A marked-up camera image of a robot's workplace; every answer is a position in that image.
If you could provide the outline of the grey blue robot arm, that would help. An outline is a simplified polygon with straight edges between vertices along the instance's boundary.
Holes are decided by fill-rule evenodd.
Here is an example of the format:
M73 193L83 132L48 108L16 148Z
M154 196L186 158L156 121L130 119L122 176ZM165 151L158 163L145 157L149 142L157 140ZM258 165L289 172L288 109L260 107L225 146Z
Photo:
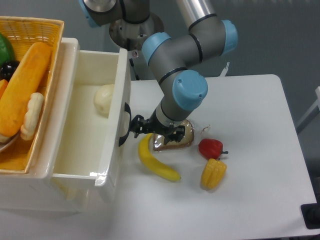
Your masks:
M209 0L179 0L177 6L188 34L172 39L150 10L148 0L81 0L91 27L109 25L112 41L126 50L140 50L163 92L149 118L130 119L129 131L159 134L165 142L180 142L182 125L208 93L205 78L192 66L225 55L238 45L238 33L229 20L220 20Z

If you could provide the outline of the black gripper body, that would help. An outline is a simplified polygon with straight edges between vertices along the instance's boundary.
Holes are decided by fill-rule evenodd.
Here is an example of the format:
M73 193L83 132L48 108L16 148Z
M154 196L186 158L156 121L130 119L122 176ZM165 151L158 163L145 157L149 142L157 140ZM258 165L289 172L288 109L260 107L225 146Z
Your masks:
M168 127L160 123L155 114L152 114L148 119L146 133L154 133L168 137L174 133L173 127Z

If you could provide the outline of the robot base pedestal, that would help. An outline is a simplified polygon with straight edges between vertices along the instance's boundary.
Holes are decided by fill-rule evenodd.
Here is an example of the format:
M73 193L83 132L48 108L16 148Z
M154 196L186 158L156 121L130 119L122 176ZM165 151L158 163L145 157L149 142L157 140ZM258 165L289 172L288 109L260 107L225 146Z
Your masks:
M127 56L132 80L150 80L154 78L142 53L142 46L148 37L163 31L164 24L154 13L150 13L149 18L139 24L128 23L123 19L110 24L109 35L111 40L119 48L128 51Z

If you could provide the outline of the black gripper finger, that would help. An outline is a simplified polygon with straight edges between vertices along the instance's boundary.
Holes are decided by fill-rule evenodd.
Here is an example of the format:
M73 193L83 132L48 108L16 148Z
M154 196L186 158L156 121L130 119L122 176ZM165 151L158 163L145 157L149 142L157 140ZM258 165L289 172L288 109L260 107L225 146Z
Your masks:
M150 133L149 119L145 119L142 115L137 114L130 122L130 131L134 133L135 139L140 134Z
M183 137L185 136L185 126L179 125L174 127L173 124L169 126L166 132L163 134L164 140L163 144L167 145L169 142L177 142L179 143Z

